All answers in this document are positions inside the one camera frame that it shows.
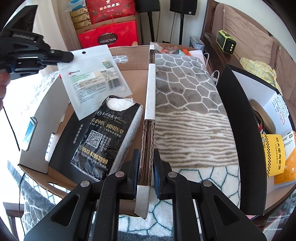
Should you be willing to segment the person's left hand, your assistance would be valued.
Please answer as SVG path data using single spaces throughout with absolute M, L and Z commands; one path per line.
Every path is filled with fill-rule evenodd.
M 10 84 L 11 77 L 10 74 L 7 72 L 0 73 L 0 110 L 3 109 L 3 99 L 6 95 L 6 88 Z

